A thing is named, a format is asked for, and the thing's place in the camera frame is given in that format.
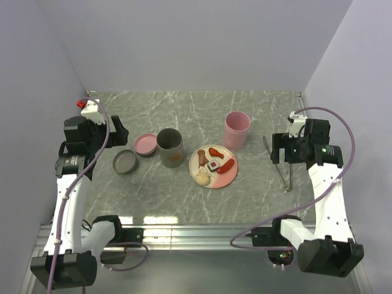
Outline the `red chicken drumstick toy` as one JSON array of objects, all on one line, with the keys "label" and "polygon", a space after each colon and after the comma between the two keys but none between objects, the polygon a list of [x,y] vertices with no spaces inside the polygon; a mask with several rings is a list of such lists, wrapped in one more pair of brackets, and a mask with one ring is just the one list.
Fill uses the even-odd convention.
[{"label": "red chicken drumstick toy", "polygon": [[218,158],[221,158],[221,159],[224,158],[224,155],[223,155],[222,153],[220,153],[218,150],[216,150],[216,149],[214,149],[214,148],[212,148],[212,147],[210,147],[210,148],[208,149],[208,152],[209,152],[209,155],[210,155],[211,157],[218,157]]}]

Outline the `brown meat rib toy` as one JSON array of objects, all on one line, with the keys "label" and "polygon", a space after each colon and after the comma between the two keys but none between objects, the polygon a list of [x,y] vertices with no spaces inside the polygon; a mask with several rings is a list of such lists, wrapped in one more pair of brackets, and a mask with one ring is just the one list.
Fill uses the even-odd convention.
[{"label": "brown meat rib toy", "polygon": [[198,154],[198,166],[204,167],[209,162],[209,160],[205,155],[205,150],[200,149],[197,151],[197,154]]}]

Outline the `metal food tongs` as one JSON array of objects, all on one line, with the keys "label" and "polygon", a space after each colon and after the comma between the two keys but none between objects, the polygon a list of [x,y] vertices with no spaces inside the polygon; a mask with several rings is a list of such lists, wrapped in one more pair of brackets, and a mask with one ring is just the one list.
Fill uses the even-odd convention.
[{"label": "metal food tongs", "polygon": [[[265,147],[266,152],[269,156],[272,155],[270,146],[268,144],[268,140],[265,136],[262,137],[263,145]],[[292,168],[291,165],[287,167],[287,176],[283,175],[283,165],[282,164],[273,164],[277,175],[279,176],[280,183],[284,189],[285,193],[288,193],[292,190]]]}]

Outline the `red sausage toy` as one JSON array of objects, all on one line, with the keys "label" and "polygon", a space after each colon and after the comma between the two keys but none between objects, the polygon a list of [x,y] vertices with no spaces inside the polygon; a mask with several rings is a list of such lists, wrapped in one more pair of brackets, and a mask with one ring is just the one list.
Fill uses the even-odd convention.
[{"label": "red sausage toy", "polygon": [[228,172],[235,164],[235,160],[233,158],[229,159],[226,161],[225,164],[221,165],[216,172],[220,175],[223,175],[224,173]]}]

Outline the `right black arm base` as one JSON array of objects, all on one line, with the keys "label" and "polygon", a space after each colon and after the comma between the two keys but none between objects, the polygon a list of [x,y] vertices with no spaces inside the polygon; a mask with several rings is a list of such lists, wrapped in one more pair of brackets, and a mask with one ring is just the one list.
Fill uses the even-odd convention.
[{"label": "right black arm base", "polygon": [[255,228],[247,236],[251,238],[254,247],[266,248],[267,261],[273,267],[285,269],[296,265],[292,244],[272,227]]}]

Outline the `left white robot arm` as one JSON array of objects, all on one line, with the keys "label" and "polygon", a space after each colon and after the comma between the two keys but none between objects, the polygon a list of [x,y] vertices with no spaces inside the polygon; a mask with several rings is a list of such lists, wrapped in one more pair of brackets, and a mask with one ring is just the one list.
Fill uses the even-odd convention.
[{"label": "left white robot arm", "polygon": [[57,201],[53,225],[41,257],[31,260],[31,272],[47,288],[91,286],[97,276],[100,255],[106,245],[117,246],[124,231],[117,215],[100,216],[86,236],[81,234],[86,196],[97,158],[106,148],[127,144],[128,130],[118,116],[108,123],[74,116],[64,121],[65,141],[55,163]]}]

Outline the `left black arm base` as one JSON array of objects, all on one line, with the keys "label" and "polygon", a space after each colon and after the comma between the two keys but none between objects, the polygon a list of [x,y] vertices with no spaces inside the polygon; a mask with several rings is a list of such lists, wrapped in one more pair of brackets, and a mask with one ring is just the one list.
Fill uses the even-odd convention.
[{"label": "left black arm base", "polygon": [[104,265],[121,265],[132,249],[141,249],[143,246],[144,229],[123,228],[120,236],[111,240],[100,255]]}]

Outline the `sushi roll toy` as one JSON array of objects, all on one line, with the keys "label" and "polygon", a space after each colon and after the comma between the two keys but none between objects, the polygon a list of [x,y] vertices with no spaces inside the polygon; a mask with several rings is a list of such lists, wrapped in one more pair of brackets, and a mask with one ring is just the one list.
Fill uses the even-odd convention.
[{"label": "sushi roll toy", "polygon": [[216,159],[213,159],[207,163],[207,167],[210,172],[215,172],[220,167],[220,164]]}]

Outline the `white steamed bun toy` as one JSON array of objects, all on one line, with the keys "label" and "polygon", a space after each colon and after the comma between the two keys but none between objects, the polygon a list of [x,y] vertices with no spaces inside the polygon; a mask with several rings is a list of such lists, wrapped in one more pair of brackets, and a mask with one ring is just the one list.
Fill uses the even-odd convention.
[{"label": "white steamed bun toy", "polygon": [[195,181],[200,186],[207,186],[210,183],[210,175],[206,172],[200,171],[195,176]]}]

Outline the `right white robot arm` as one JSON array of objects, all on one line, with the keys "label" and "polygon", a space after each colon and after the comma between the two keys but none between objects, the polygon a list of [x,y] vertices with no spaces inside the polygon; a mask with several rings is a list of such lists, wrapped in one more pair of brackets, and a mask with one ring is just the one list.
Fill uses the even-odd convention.
[{"label": "right white robot arm", "polygon": [[364,257],[364,247],[350,229],[341,181],[344,161],[341,148],[330,144],[330,123],[291,114],[287,133],[273,134],[271,160],[279,162],[279,151],[289,164],[305,164],[314,192],[315,229],[309,231],[292,214],[272,222],[270,237],[278,245],[287,241],[297,251],[304,273],[347,277]]}]

